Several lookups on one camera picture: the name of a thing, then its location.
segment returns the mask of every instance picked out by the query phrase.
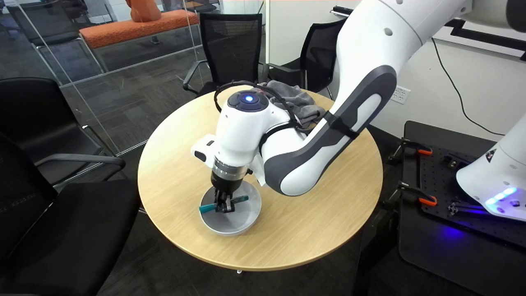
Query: chair backrest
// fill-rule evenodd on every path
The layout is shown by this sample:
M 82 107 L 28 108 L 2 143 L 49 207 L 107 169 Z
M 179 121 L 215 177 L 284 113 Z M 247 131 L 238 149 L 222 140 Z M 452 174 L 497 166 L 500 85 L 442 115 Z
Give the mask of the chair backrest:
M 201 38 L 215 85 L 230 80 L 258 80 L 260 13 L 201 13 Z
M 0 263 L 56 197 L 33 161 L 0 133 Z
M 21 3 L 20 6 L 8 5 L 7 10 L 25 33 L 28 41 L 36 46 L 43 46 L 43 39 L 48 44 L 58 44 L 79 36 L 77 26 L 71 21 L 63 3 L 58 0 Z
M 0 94 L 0 131 L 21 148 L 58 130 L 77 128 L 77 118 L 53 79 L 2 79 Z
M 307 89 L 321 90 L 332 80 L 335 43 L 345 20 L 314 23 L 301 49 L 301 69 L 307 71 Z

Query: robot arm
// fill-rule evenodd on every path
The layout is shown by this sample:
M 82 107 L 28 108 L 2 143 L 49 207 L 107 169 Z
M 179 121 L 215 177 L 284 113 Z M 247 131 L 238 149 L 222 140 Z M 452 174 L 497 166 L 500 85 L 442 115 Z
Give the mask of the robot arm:
M 495 0 L 478 3 L 485 10 Z M 339 153 L 385 107 L 408 59 L 444 23 L 470 10 L 472 0 L 362 0 L 337 41 L 339 95 L 309 135 L 293 126 L 281 128 L 260 146 L 261 136 L 286 125 L 289 113 L 257 92 L 229 98 L 217 126 L 215 189 L 232 194 L 255 158 L 261 159 L 257 161 L 258 171 L 275 191 L 301 195 L 312 189 Z

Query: black cable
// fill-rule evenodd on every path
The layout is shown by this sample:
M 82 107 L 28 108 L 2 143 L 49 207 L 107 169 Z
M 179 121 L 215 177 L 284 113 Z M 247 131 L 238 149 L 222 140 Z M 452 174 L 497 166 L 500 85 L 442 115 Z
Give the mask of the black cable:
M 434 51 L 437 52 L 437 59 L 439 59 L 439 64 L 441 64 L 441 67 L 442 67 L 444 74 L 447 75 L 447 79 L 449 79 L 450 85 L 455 89 L 455 92 L 457 92 L 457 95 L 459 95 L 460 108 L 462 108 L 464 117 L 465 117 L 469 121 L 472 121 L 473 125 L 480 126 L 482 130 L 485 130 L 485 131 L 488 131 L 488 133 L 492 133 L 492 135 L 503 136 L 505 133 L 493 131 L 493 130 L 490 130 L 490 128 L 483 126 L 482 123 L 478 123 L 478 121 L 472 120 L 472 118 L 467 115 L 465 107 L 464 107 L 462 94 L 460 94 L 460 90 L 459 90 L 457 84 L 454 82 L 454 79 L 450 77 L 450 74 L 447 72 L 447 69 L 446 69 L 446 66 L 444 66 L 444 62 L 442 62 L 439 46 L 437 46 L 437 43 L 436 43 L 436 39 L 434 39 L 434 38 L 431 38 L 431 41 L 432 41 Z

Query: wooden table top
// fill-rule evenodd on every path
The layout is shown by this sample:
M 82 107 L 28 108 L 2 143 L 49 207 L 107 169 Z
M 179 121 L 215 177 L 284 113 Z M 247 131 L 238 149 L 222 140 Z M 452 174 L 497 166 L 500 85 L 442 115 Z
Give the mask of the wooden table top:
M 224 100 L 234 90 L 222 92 Z M 311 94 L 329 108 L 332 100 Z M 317 260 L 352 238 L 373 212 L 381 184 L 381 158 L 373 136 L 362 135 L 330 164 L 304 195 L 286 197 L 253 184 L 263 199 L 258 220 L 242 235 L 220 237 L 199 217 L 210 189 L 210 168 L 192 156 L 192 145 L 215 133 L 219 112 L 212 94 L 173 112 L 150 136 L 138 166 L 143 207 L 160 232 L 186 253 L 207 263 L 243 269 L 284 269 Z

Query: black chair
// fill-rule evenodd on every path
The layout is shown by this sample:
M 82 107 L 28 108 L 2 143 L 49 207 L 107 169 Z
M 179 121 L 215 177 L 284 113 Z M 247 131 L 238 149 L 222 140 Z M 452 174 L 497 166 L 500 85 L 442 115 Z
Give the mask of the black chair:
M 95 294 L 135 222 L 137 184 L 69 184 L 58 194 L 5 135 L 0 176 L 0 294 Z
M 183 80 L 184 90 L 201 95 L 232 80 L 258 80 L 261 15 L 201 13 L 201 39 L 207 59 L 191 67 Z M 204 62 L 210 67 L 212 82 L 196 90 L 189 84 Z
M 89 54 L 95 62 L 97 59 L 87 49 L 84 41 L 79 38 L 79 28 L 72 23 L 71 15 L 67 15 L 64 5 L 59 0 L 21 3 L 20 6 L 7 6 L 18 28 L 28 38 L 30 44 L 46 64 L 49 72 L 58 79 L 48 59 L 43 56 L 43 47 L 64 44 L 69 41 L 77 41 L 86 54 Z
M 301 56 L 283 66 L 268 64 L 268 79 L 319 92 L 332 82 L 335 44 L 345 20 L 314 23 L 306 36 Z
M 2 79 L 0 94 L 0 131 L 25 149 L 56 187 L 100 164 L 109 164 L 105 179 L 123 168 L 94 130 L 79 125 L 53 79 Z

